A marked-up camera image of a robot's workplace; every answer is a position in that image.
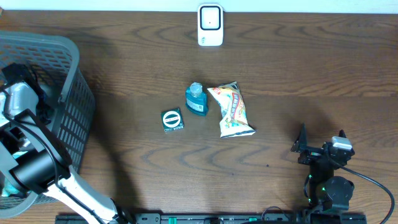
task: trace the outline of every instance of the wood grain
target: wood grain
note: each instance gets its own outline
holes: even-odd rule
[[[1,30],[62,35],[80,49],[97,110],[81,176],[134,210],[261,212],[306,206],[308,167],[289,151],[300,123],[320,146],[340,129],[354,144],[348,167],[398,192],[396,15],[224,16],[224,44],[199,47],[195,13],[4,11]],[[220,139],[220,108],[205,118],[184,105],[191,82],[237,81],[251,137]],[[160,112],[180,107],[186,127],[164,134]],[[350,211],[378,223],[389,197],[355,183]],[[71,211],[36,205],[2,223],[53,223]],[[390,223],[398,222],[393,214]]]

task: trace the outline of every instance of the plastic wrapper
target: plastic wrapper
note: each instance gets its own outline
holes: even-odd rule
[[[252,135],[256,130],[248,125],[246,107],[236,82],[207,89],[221,107],[221,138]]]

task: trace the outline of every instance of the green box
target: green box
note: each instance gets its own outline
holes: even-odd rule
[[[184,122],[182,121],[180,108],[162,112],[162,124],[164,132],[166,133],[169,131],[183,129]]]

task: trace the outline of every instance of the bottle label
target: bottle label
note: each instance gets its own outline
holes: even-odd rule
[[[190,100],[188,100],[188,99],[187,99],[187,104],[188,104],[188,106],[190,106],[192,109],[197,110],[197,111],[199,111],[199,112],[203,112],[203,106],[202,106],[202,105],[199,105],[199,104],[197,104],[197,103],[194,103],[194,102],[192,102],[192,101],[190,101]]]

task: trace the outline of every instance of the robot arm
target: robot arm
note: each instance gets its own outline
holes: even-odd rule
[[[84,202],[84,206],[90,209],[91,212],[85,210],[81,205],[76,203],[74,199],[65,194],[55,184],[48,187],[48,191],[44,195],[53,197],[65,205],[68,205],[75,212],[81,215],[88,223],[109,223],[117,218],[118,210],[114,202],[104,195],[101,195],[87,182],[85,182],[73,169],[69,167],[70,177],[61,179],[58,184],[61,188],[66,190],[74,198],[78,198],[80,203]]]
[[[21,192],[33,191],[53,197],[74,209],[88,223],[134,223],[108,197],[90,187],[73,169],[63,144],[34,113],[39,97],[26,82],[13,83],[0,93],[0,129],[17,128],[33,145],[17,159],[20,148],[11,134],[0,142],[0,171]]]
[[[305,125],[291,148],[292,152],[300,153],[299,164],[310,166],[310,173],[304,183],[304,195],[308,197],[310,209],[302,215],[306,222],[312,223],[316,218],[335,216],[338,220],[343,211],[349,208],[349,200],[353,196],[354,183],[343,177],[334,176],[336,167],[331,162],[345,166],[354,149],[346,138],[343,130],[339,136],[324,142],[320,148],[307,146]]]

